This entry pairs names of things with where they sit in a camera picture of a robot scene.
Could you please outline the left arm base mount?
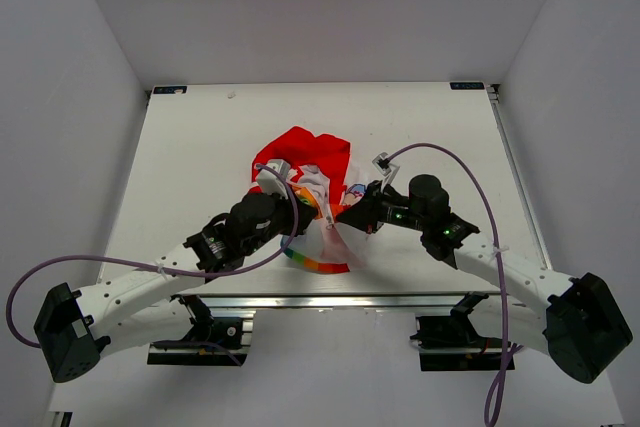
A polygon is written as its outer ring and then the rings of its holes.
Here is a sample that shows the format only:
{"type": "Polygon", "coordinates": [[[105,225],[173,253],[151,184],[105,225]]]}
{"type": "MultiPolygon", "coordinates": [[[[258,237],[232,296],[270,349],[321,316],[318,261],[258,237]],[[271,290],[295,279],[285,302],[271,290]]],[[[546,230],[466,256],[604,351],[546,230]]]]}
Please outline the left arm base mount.
{"type": "Polygon", "coordinates": [[[187,312],[189,330],[181,337],[152,343],[148,365],[241,367],[247,359],[254,311],[210,307],[196,295],[175,295],[172,307],[187,312]]]}

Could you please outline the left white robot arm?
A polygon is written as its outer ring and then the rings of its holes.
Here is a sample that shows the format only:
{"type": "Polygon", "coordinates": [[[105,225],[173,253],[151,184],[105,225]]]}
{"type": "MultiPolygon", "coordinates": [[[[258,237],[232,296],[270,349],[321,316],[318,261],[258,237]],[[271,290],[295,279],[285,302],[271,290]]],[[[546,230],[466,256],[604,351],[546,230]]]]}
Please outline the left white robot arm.
{"type": "Polygon", "coordinates": [[[188,345],[202,345],[210,337],[211,321],[195,311],[178,313],[175,295],[215,274],[238,270],[275,237],[302,234],[318,213],[300,198],[248,193],[149,271],[136,268],[77,290],[66,283],[51,288],[34,331],[53,381],[74,380],[108,354],[136,343],[166,340],[175,325],[188,345]]]}

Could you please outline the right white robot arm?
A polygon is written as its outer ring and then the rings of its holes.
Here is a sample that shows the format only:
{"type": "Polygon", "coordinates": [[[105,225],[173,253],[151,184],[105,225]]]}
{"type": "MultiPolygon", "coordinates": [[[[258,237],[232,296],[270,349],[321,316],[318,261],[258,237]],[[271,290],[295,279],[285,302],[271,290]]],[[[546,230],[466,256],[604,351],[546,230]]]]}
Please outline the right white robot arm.
{"type": "Polygon", "coordinates": [[[336,215],[367,234],[391,224],[420,232],[420,242],[435,260],[504,288],[515,300],[503,308],[484,294],[470,294],[451,312],[451,331],[472,346],[501,335],[501,315],[508,315],[508,340],[548,355],[574,380],[593,382],[631,344],[633,334],[606,282],[539,267],[500,251],[478,227],[452,212],[440,181],[414,177],[406,195],[381,181],[336,215]]]}

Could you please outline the colourful children's zip jacket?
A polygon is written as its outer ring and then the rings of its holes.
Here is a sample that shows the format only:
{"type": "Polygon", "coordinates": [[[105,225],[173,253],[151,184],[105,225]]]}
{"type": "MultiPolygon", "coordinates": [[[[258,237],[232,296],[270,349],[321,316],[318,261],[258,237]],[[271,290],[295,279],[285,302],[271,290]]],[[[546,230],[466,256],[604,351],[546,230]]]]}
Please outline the colourful children's zip jacket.
{"type": "Polygon", "coordinates": [[[371,170],[351,155],[351,144],[330,134],[314,135],[295,126],[260,150],[252,164],[275,167],[286,163],[283,175],[294,194],[317,210],[305,233],[281,243],[284,254],[321,274],[342,274],[365,266],[369,234],[338,223],[335,217],[353,207],[372,181],[371,170]]]}

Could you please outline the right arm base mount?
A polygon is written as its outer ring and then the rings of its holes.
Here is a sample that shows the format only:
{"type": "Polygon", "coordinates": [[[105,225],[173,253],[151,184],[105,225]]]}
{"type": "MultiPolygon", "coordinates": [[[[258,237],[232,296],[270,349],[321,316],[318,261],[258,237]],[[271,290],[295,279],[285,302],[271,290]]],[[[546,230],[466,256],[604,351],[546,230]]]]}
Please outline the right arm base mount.
{"type": "Polygon", "coordinates": [[[422,372],[497,372],[501,365],[501,340],[477,332],[470,314],[488,306],[488,294],[467,293],[447,315],[416,318],[416,333],[409,342],[419,353],[422,372]]]}

